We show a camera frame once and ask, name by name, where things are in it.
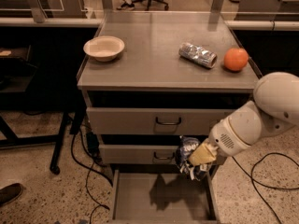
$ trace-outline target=drawer handle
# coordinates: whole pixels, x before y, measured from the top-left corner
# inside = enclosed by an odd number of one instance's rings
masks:
[[[156,117],[156,123],[161,124],[161,125],[179,125],[181,123],[181,117],[178,118],[178,122],[160,122],[159,118]]]
[[[157,156],[157,153],[154,152],[154,153],[153,153],[153,157],[154,157],[155,159],[157,159],[157,160],[160,160],[160,161],[171,161],[172,159],[175,158],[175,153],[172,153],[172,157],[158,157],[158,156]]]

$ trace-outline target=person's leg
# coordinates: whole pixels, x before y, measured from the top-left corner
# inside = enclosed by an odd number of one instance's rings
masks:
[[[122,5],[120,5],[119,7],[117,7],[117,10],[134,10],[135,9],[135,5],[132,2],[132,0],[124,0],[124,3]]]
[[[23,191],[20,183],[15,183],[0,189],[0,206],[10,203],[18,198]]]

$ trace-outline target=orange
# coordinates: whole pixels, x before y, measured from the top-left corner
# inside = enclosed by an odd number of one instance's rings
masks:
[[[228,49],[224,56],[224,66],[231,71],[242,70],[249,59],[249,55],[244,49],[231,48]]]

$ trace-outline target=crumpled foil package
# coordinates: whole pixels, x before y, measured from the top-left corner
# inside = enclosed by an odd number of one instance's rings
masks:
[[[176,150],[175,160],[176,165],[182,174],[188,175],[191,180],[202,180],[206,176],[206,172],[212,166],[212,163],[192,166],[188,162],[188,158],[200,146],[200,141],[194,137],[181,136],[180,145]]]
[[[217,61],[217,55],[214,52],[189,42],[180,45],[178,54],[209,69],[213,68]]]

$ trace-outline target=white bowl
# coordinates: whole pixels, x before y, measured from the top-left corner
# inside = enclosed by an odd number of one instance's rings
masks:
[[[122,40],[115,36],[98,36],[85,43],[86,54],[100,62],[110,62],[124,49]]]

